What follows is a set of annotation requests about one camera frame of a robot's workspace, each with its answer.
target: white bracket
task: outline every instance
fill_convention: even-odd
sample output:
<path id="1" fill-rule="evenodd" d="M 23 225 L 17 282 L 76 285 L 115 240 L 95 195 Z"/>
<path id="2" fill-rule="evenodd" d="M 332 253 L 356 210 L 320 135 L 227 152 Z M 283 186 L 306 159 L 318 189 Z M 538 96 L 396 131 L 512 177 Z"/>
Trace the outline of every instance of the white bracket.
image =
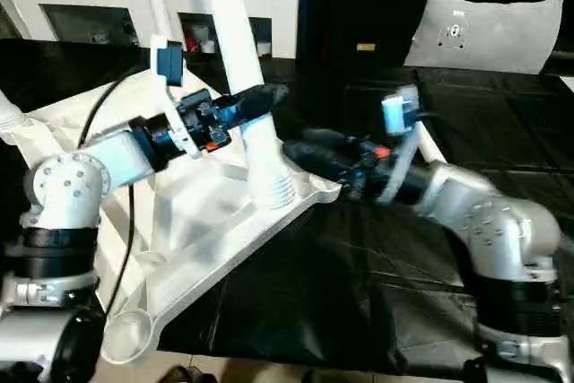
<path id="1" fill-rule="evenodd" d="M 189 154 L 193 159 L 201 156 L 196 143 L 187 131 L 183 119 L 179 115 L 176 105 L 178 101 L 172 96 L 170 87 L 165 76 L 158 74 L 158 49 L 167 48 L 168 39 L 160 35 L 152 35 L 152 46 L 150 49 L 150 69 L 152 70 L 152 91 L 157 94 L 161 101 L 161 107 L 166 119 L 170 124 L 170 137 L 173 143 Z"/>

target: sticker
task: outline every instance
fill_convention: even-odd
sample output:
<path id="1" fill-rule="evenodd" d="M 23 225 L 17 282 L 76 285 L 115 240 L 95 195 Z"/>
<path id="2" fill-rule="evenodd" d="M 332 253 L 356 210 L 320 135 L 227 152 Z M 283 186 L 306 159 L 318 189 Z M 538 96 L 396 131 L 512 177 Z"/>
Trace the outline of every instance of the sticker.
<path id="1" fill-rule="evenodd" d="M 357 51 L 375 51 L 377 44 L 357 44 Z"/>

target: glass cabinet door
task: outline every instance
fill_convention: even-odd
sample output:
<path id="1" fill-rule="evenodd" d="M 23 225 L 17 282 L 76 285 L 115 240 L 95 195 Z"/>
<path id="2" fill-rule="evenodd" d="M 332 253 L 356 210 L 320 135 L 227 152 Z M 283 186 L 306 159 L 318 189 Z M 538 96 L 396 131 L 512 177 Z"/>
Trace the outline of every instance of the glass cabinet door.
<path id="1" fill-rule="evenodd" d="M 126 8 L 42 4 L 49 24 L 64 42 L 139 46 L 134 24 Z"/>
<path id="2" fill-rule="evenodd" d="M 189 53 L 221 56 L 213 17 L 207 13 L 179 13 Z M 271 18 L 249 18 L 260 57 L 271 56 Z"/>

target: black tape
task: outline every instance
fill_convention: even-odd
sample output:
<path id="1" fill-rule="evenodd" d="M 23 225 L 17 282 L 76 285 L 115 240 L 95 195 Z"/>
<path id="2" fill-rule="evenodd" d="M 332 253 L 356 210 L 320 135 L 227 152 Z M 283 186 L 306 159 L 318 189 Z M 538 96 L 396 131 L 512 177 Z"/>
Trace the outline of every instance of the black tape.
<path id="1" fill-rule="evenodd" d="M 96 228 L 27 228 L 5 253 L 16 277 L 67 277 L 93 270 L 97 238 Z"/>
<path id="2" fill-rule="evenodd" d="M 509 334 L 560 336 L 561 295 L 557 282 L 515 283 L 476 275 L 477 320 Z"/>

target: black cable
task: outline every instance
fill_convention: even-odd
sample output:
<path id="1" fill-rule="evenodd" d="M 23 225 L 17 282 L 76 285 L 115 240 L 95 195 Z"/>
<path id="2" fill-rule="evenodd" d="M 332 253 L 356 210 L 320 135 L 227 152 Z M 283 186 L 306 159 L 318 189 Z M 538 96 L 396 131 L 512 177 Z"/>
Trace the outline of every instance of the black cable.
<path id="1" fill-rule="evenodd" d="M 114 81 L 100 96 L 100 98 L 98 100 L 96 100 L 96 103 L 93 104 L 93 107 L 91 107 L 91 111 L 90 114 L 88 114 L 88 117 L 86 118 L 86 121 L 83 125 L 83 129 L 82 132 L 80 133 L 80 139 L 78 140 L 78 148 L 80 148 L 82 145 L 85 144 L 86 142 L 86 138 L 88 137 L 88 132 L 90 131 L 90 126 L 91 123 L 93 123 L 93 119 L 96 117 L 97 112 L 100 110 L 101 106 L 103 105 L 103 103 L 106 101 L 106 99 L 108 98 L 108 96 L 123 82 L 125 81 L 128 77 L 130 77 L 131 75 L 141 72 L 143 71 L 143 67 L 138 65 L 138 66 L 133 66 L 130 69 L 128 69 L 126 72 L 124 72 L 123 74 L 121 74 L 119 76 L 119 78 Z"/>
<path id="2" fill-rule="evenodd" d="M 106 319 L 109 316 L 109 313 L 114 306 L 114 302 L 116 301 L 117 292 L 119 291 L 119 286 L 122 284 L 122 279 L 124 278 L 124 272 L 126 271 L 127 261 L 129 260 L 129 255 L 132 252 L 132 246 L 134 245 L 134 234 L 135 234 L 135 217 L 134 217 L 134 185 L 130 184 L 127 187 L 127 193 L 129 195 L 129 230 L 127 233 L 127 244 L 126 244 L 126 253 L 124 254 L 124 261 L 122 262 L 122 266 L 119 270 L 119 274 L 117 275 L 116 285 L 114 286 L 114 290 L 111 293 L 111 297 L 109 298 L 109 304 L 106 308 Z"/>
<path id="3" fill-rule="evenodd" d="M 113 82 L 100 96 L 96 103 L 94 103 L 93 107 L 91 108 L 90 114 L 86 118 L 86 121 L 83 125 L 82 133 L 80 134 L 80 139 L 78 140 L 78 149 L 85 144 L 86 138 L 88 136 L 88 132 L 90 131 L 91 123 L 93 123 L 93 119 L 95 119 L 96 114 L 100 110 L 103 103 L 106 101 L 108 96 L 129 76 L 142 71 L 143 68 L 141 66 L 134 66 L 131 67 L 129 70 L 124 72 L 119 76 L 119 78 Z M 132 246 L 134 245 L 134 235 L 135 235 L 135 200 L 134 200 L 134 185 L 130 184 L 127 187 L 127 193 L 129 196 L 129 230 L 127 233 L 127 243 L 126 243 L 126 253 L 124 254 L 124 260 L 122 262 L 122 266 L 119 269 L 119 274 L 117 275 L 116 284 L 114 285 L 114 290 L 112 291 L 111 297 L 109 299 L 109 305 L 106 308 L 106 318 L 108 318 L 109 313 L 114 306 L 114 302 L 116 301 L 117 292 L 119 292 L 119 287 L 121 286 L 122 279 L 124 278 L 124 272 L 126 271 L 127 261 L 129 260 L 129 255 L 132 252 Z"/>

